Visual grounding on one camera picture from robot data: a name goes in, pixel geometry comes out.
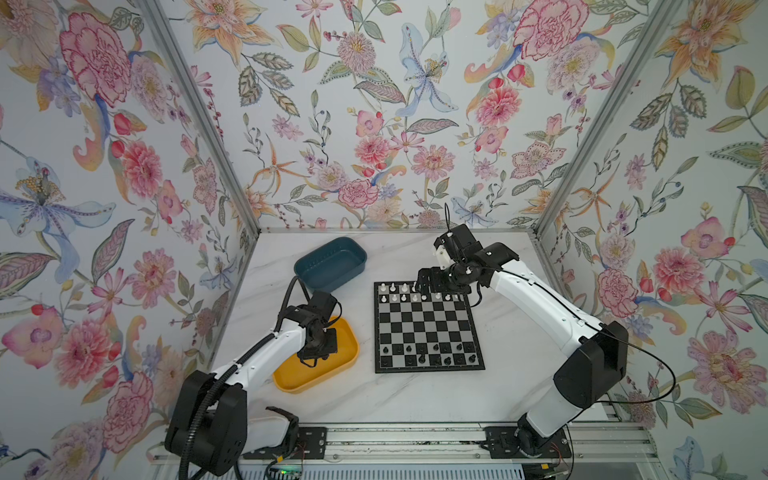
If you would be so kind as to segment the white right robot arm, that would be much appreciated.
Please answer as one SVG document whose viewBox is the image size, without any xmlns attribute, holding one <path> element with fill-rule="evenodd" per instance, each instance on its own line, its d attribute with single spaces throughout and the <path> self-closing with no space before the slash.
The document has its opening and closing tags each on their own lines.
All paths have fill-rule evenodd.
<svg viewBox="0 0 768 480">
<path fill-rule="evenodd" d="M 588 315 L 550 288 L 508 246 L 482 246 L 465 224 L 448 228 L 433 246 L 437 264 L 419 270 L 419 290 L 467 294 L 473 286 L 489 288 L 520 308 L 565 355 L 551 386 L 516 421 L 513 432 L 517 451 L 539 455 L 568 423 L 625 377 L 626 328 Z"/>
</svg>

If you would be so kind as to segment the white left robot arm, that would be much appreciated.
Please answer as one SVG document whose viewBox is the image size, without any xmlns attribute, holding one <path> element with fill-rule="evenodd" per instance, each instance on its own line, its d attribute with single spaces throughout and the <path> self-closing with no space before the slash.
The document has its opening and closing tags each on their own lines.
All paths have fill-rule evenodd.
<svg viewBox="0 0 768 480">
<path fill-rule="evenodd" d="M 268 407 L 260 418 L 250 419 L 248 395 L 291 357 L 314 368 L 337 353 L 339 318 L 333 313 L 339 308 L 339 301 L 322 291 L 305 304 L 284 306 L 275 329 L 228 366 L 187 376 L 164 440 L 165 449 L 180 458 L 179 479 L 222 476 L 253 451 L 271 451 L 277 458 L 295 451 L 298 417 Z"/>
</svg>

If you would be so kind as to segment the yellow plastic tray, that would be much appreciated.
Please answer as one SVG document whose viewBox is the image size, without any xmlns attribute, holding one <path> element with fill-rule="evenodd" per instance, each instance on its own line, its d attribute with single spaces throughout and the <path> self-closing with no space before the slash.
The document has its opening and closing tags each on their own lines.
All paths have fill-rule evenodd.
<svg viewBox="0 0 768 480">
<path fill-rule="evenodd" d="M 316 364 L 310 361 L 308 365 L 302 363 L 297 354 L 292 355 L 272 375 L 279 390 L 301 393 L 355 364 L 360 347 L 353 329 L 345 318 L 341 318 L 334 329 L 337 332 L 337 352 L 327 359 L 318 359 Z"/>
</svg>

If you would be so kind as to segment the teal plastic tray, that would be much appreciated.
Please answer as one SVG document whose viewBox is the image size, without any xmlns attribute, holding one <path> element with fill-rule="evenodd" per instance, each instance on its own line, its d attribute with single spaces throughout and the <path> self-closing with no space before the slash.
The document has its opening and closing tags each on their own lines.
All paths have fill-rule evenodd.
<svg viewBox="0 0 768 480">
<path fill-rule="evenodd" d="M 338 237 L 299 258 L 294 274 L 308 289 L 331 293 L 360 275 L 367 259 L 354 239 Z"/>
</svg>

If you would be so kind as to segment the black and silver chessboard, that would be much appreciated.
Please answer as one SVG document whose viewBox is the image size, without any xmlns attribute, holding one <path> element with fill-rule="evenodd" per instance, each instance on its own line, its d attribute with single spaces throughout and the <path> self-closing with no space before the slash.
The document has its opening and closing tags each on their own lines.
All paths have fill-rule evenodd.
<svg viewBox="0 0 768 480">
<path fill-rule="evenodd" d="M 376 282 L 377 374 L 482 371 L 485 362 L 465 294 L 420 292 L 414 282 Z"/>
</svg>

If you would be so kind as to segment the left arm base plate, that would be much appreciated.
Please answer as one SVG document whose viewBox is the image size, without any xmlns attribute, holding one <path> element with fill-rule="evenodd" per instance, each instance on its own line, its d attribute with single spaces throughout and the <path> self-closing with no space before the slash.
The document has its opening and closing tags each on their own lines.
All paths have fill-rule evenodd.
<svg viewBox="0 0 768 480">
<path fill-rule="evenodd" d="M 248 421 L 241 457 L 245 460 L 323 460 L 328 428 L 302 426 L 299 418 L 278 407 L 267 407 Z"/>
</svg>

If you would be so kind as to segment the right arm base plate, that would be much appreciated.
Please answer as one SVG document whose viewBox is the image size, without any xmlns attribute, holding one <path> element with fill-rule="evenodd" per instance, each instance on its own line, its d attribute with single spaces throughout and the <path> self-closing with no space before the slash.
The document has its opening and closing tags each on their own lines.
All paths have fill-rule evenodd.
<svg viewBox="0 0 768 480">
<path fill-rule="evenodd" d="M 524 415 L 515 425 L 490 426 L 483 429 L 480 443 L 492 459 L 570 459 L 573 456 L 566 426 L 549 436 L 540 435 Z"/>
</svg>

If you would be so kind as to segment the aluminium front rail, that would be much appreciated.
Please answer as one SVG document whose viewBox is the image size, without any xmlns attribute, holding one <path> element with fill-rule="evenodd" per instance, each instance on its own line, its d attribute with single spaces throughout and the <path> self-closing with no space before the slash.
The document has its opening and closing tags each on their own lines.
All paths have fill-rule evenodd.
<svg viewBox="0 0 768 480">
<path fill-rule="evenodd" d="M 516 453 L 510 423 L 313 423 L 319 440 L 285 462 L 353 463 L 649 463 L 658 460 L 649 433 L 637 423 L 576 421 L 540 454 Z"/>
</svg>

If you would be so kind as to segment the left aluminium corner post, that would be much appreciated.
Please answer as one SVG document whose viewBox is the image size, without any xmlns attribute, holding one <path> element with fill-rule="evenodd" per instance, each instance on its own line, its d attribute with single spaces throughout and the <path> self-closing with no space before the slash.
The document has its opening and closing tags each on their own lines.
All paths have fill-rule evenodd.
<svg viewBox="0 0 768 480">
<path fill-rule="evenodd" d="M 141 12 L 148 18 L 153 38 L 170 63 L 170 71 L 183 98 L 189 104 L 193 123 L 212 153 L 213 160 L 224 178 L 225 186 L 231 194 L 241 222 L 248 233 L 257 240 L 261 233 L 258 222 L 251 210 L 245 191 L 238 181 L 233 164 L 229 160 L 223 140 L 216 130 L 213 119 L 207 113 L 206 104 L 194 81 L 191 69 L 184 59 L 183 52 L 173 34 L 170 21 L 166 17 L 161 3 L 155 0 L 138 0 L 137 4 Z"/>
</svg>

